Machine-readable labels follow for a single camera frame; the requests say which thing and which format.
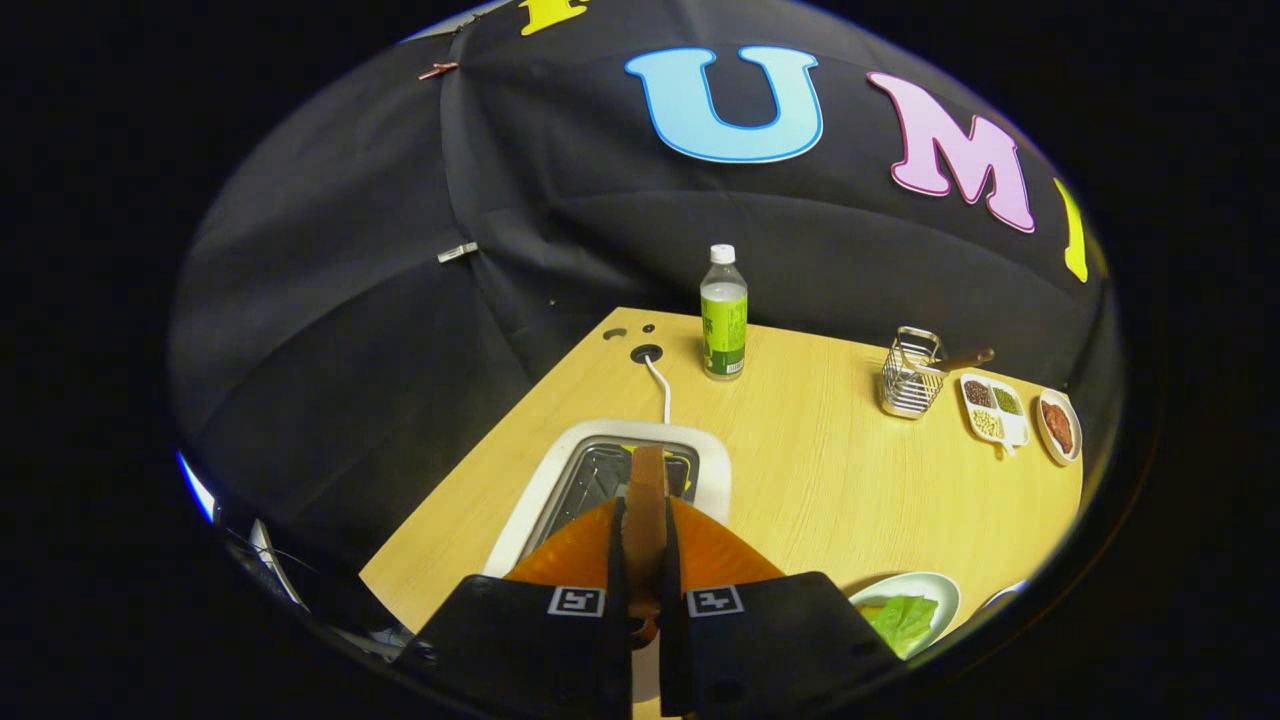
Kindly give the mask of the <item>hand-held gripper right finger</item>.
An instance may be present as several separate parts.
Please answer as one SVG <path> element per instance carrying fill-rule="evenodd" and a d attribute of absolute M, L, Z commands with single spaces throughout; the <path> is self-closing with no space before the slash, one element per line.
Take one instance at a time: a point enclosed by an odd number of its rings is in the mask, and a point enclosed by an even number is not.
<path fill-rule="evenodd" d="M 660 711 L 680 719 L 832 719 L 906 664 L 823 573 L 710 579 L 692 561 L 700 512 L 667 509 L 658 619 Z"/>

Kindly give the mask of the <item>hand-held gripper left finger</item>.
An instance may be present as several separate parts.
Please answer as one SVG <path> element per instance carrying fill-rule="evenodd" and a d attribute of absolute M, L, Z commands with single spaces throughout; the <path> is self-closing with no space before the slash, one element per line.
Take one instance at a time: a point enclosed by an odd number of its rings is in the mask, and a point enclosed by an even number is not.
<path fill-rule="evenodd" d="M 466 577 L 399 655 L 448 719 L 628 719 L 621 502 L 561 528 L 507 577 Z"/>

